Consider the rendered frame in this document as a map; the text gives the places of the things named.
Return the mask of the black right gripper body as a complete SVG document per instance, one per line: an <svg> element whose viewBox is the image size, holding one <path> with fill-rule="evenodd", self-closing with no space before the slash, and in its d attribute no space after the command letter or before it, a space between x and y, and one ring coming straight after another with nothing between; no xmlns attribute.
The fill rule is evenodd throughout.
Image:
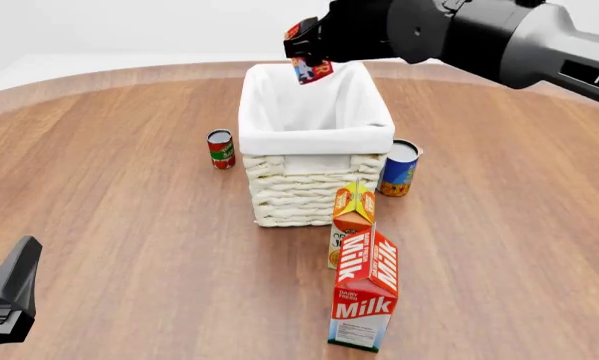
<svg viewBox="0 0 599 360"><path fill-rule="evenodd" d="M352 62L362 59L358 45L358 17L363 0L333 0L328 13L318 20L311 62Z"/></svg>

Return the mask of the white woven basket with liner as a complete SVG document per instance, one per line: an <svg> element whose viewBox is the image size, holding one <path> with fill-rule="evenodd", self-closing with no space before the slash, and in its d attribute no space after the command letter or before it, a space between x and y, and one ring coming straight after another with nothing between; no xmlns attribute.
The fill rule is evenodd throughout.
<svg viewBox="0 0 599 360"><path fill-rule="evenodd" d="M289 64L259 64L244 78L238 143L261 227L332 223L335 194L376 188L395 126L367 68L298 83Z"/></svg>

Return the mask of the orange juice carton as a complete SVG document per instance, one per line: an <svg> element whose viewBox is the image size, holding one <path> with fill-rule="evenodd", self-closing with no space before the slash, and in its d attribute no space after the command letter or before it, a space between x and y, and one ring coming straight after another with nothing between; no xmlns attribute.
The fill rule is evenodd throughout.
<svg viewBox="0 0 599 360"><path fill-rule="evenodd" d="M335 194L329 238L328 268L337 269L341 243L346 236L363 232L375 224L375 194L359 179Z"/></svg>

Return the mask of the red and white milk carton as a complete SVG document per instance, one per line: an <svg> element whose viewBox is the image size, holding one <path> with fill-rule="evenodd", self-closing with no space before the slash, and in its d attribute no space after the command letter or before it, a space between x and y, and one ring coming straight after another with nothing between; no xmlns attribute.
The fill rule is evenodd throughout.
<svg viewBox="0 0 599 360"><path fill-rule="evenodd" d="M377 353L399 299L398 248L375 227L343 239L328 342Z"/></svg>

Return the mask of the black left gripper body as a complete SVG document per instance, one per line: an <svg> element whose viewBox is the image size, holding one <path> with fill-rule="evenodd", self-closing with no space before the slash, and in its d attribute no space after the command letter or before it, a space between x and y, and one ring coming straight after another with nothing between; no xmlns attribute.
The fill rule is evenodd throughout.
<svg viewBox="0 0 599 360"><path fill-rule="evenodd" d="M25 311L15 310L11 305L0 305L0 344L25 341L35 319Z"/></svg>

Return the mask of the blue printed food can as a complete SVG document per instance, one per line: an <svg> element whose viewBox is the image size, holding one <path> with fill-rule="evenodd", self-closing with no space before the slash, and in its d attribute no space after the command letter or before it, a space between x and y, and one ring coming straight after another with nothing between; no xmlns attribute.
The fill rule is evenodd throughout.
<svg viewBox="0 0 599 360"><path fill-rule="evenodd" d="M408 194L421 154L421 149L414 143L403 139L393 140L377 190L389 197L403 197Z"/></svg>

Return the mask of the red butter box with cow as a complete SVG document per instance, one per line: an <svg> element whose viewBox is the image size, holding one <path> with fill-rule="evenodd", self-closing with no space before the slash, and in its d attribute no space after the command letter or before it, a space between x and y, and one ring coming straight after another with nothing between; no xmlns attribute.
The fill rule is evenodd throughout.
<svg viewBox="0 0 599 360"><path fill-rule="evenodd" d="M294 68L296 77L301 85L314 83L334 73L332 62L318 59L300 47L310 45L309 34L315 29L319 35L318 18L310 17L295 24L284 34L284 51Z"/></svg>

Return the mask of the red tomato sauce can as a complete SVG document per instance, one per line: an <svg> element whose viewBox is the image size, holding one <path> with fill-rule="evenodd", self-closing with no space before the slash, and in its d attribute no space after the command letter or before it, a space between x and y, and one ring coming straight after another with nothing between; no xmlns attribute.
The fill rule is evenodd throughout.
<svg viewBox="0 0 599 360"><path fill-rule="evenodd" d="M226 170L236 163L232 134L227 129L216 129L207 136L213 167Z"/></svg>

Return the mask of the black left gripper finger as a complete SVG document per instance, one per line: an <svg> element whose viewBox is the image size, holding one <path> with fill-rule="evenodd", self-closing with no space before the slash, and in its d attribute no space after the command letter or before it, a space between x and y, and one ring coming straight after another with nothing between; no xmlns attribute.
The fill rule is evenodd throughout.
<svg viewBox="0 0 599 360"><path fill-rule="evenodd" d="M0 265L0 306L35 312L35 279L43 246L24 236Z"/></svg>

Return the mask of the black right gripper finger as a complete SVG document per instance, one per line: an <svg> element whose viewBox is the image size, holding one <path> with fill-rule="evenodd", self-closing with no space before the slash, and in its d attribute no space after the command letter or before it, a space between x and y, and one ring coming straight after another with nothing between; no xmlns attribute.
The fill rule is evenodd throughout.
<svg viewBox="0 0 599 360"><path fill-rule="evenodd" d="M320 39L308 35L300 35L283 41L285 56L288 59L302 59L309 67L322 64L324 56Z"/></svg>

